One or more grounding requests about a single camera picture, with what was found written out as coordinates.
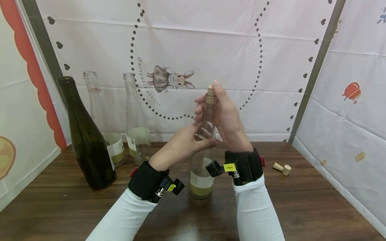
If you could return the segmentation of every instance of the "dark green wine bottle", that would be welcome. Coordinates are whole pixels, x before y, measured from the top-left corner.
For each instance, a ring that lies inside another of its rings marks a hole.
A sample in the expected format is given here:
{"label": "dark green wine bottle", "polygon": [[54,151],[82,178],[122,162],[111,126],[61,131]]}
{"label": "dark green wine bottle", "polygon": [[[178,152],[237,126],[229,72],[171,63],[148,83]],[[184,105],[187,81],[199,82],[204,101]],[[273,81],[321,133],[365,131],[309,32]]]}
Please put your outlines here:
{"label": "dark green wine bottle", "polygon": [[88,185],[93,189],[110,186],[116,178],[107,144],[88,114],[71,76],[58,79],[68,112],[72,148]]}

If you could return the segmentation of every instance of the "red wavy border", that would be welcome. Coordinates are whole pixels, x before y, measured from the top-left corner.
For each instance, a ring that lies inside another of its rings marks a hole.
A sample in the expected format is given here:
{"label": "red wavy border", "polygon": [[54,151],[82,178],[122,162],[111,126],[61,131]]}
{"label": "red wavy border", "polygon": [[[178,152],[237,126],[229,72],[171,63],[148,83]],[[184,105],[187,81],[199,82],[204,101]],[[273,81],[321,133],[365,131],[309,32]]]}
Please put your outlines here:
{"label": "red wavy border", "polygon": [[42,72],[40,71],[34,50],[29,41],[23,20],[19,14],[15,0],[0,0],[0,8],[9,26],[15,32],[16,47],[27,62],[27,71],[32,84],[37,88],[37,97],[40,105],[46,111],[46,118],[49,127],[54,131],[56,144],[64,150],[67,147],[59,119],[56,116],[55,108],[49,95]]}

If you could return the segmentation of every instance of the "red tag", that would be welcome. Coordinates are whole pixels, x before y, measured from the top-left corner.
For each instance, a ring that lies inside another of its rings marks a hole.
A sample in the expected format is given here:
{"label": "red tag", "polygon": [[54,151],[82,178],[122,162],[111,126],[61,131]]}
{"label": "red tag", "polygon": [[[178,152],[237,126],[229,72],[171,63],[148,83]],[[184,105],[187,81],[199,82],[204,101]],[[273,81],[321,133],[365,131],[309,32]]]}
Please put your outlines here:
{"label": "red tag", "polygon": [[260,157],[261,165],[265,167],[265,159],[264,157]]}
{"label": "red tag", "polygon": [[138,167],[134,168],[133,172],[130,174],[129,177],[132,177],[137,171],[138,171]]}

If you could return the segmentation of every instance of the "person's right hand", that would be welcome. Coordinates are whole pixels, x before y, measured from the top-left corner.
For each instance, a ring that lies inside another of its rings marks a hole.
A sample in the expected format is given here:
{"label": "person's right hand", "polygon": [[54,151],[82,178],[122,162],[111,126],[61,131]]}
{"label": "person's right hand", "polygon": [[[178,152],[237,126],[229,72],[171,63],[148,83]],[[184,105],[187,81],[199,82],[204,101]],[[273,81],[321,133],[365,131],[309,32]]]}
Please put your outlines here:
{"label": "person's right hand", "polygon": [[[244,131],[239,112],[217,80],[213,83],[213,91],[218,99],[213,124],[217,127],[223,143],[231,152],[252,152],[253,147]],[[195,102],[197,107],[194,120],[203,121],[205,94],[196,98]]]}

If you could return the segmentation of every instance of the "person's left hand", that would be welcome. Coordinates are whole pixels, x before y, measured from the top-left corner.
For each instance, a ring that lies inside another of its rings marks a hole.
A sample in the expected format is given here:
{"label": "person's left hand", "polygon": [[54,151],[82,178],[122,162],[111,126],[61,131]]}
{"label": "person's left hand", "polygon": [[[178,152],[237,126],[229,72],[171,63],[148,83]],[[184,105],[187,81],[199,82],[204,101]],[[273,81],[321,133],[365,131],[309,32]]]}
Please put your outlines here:
{"label": "person's left hand", "polygon": [[169,142],[150,158],[150,166],[156,171],[166,171],[170,166],[190,159],[201,150],[220,145],[221,141],[214,138],[196,140],[196,134],[202,126],[202,122],[194,122],[179,129]]}

